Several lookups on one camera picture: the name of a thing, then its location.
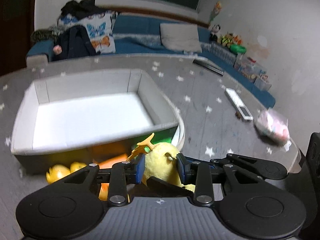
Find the dark clothing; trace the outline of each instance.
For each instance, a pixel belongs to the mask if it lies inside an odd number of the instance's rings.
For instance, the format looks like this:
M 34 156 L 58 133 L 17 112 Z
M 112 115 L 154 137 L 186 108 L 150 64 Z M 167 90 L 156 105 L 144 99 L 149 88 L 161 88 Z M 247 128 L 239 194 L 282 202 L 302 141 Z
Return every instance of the dark clothing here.
M 78 20 L 81 20 L 92 14 L 103 13 L 105 11 L 106 9 L 95 6 L 95 0 L 82 0 L 80 2 L 71 0 L 61 8 L 61 15 L 66 16 L 67 14 L 71 14 Z
M 87 31 L 82 25 L 75 25 L 67 29 L 58 37 L 55 46 L 56 45 L 61 46 L 62 52 L 54 55 L 54 61 L 97 55 L 96 50 L 90 42 Z

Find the white remote control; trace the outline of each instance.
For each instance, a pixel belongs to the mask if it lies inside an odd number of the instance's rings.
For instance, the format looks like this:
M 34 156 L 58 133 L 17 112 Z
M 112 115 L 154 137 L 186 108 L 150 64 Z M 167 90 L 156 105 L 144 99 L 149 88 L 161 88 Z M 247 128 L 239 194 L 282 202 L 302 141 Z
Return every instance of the white remote control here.
M 235 106 L 236 110 L 241 114 L 243 120 L 252 121 L 253 117 L 250 114 L 248 108 L 242 102 L 239 95 L 231 88 L 226 88 L 226 94 L 232 101 L 233 105 Z

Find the yellow plush toy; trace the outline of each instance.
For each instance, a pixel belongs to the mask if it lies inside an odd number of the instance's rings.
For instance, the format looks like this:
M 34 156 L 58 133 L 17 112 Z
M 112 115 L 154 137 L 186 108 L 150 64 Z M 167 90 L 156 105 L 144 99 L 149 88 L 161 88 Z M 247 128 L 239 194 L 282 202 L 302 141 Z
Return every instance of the yellow plush toy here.
M 150 177 L 162 179 L 170 184 L 185 187 L 191 191 L 195 191 L 195 185 L 181 184 L 179 174 L 177 171 L 177 154 L 179 150 L 171 143 L 160 142 L 153 145 L 150 141 L 155 134 L 152 133 L 143 142 L 137 143 L 137 147 L 132 151 L 132 154 L 127 161 L 133 159 L 139 153 L 146 154 L 145 171 L 143 173 L 142 182 L 147 184 L 146 181 Z M 148 146 L 150 152 L 145 151 L 145 147 Z
M 56 182 L 58 179 L 62 179 L 65 176 L 70 174 L 70 170 L 60 164 L 54 165 L 52 168 L 49 168 L 49 172 L 45 174 L 47 182 L 49 184 Z

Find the black backpack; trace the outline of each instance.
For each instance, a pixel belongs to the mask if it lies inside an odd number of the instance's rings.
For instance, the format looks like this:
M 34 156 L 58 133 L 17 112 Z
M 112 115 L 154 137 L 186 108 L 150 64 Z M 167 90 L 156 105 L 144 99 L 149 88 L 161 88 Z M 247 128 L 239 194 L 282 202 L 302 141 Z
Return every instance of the black backpack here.
M 90 42 L 87 30 L 82 25 L 75 25 L 67 29 L 58 37 L 56 45 L 61 46 L 62 52 L 54 55 L 54 61 L 97 55 Z

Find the pink toy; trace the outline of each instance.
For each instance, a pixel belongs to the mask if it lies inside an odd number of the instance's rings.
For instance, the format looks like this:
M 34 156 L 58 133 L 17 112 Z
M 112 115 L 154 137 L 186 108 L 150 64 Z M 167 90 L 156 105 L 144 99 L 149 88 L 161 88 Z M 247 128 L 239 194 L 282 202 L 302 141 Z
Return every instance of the pink toy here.
M 279 144 L 285 144 L 290 139 L 288 119 L 272 108 L 261 111 L 254 124 L 262 135 Z

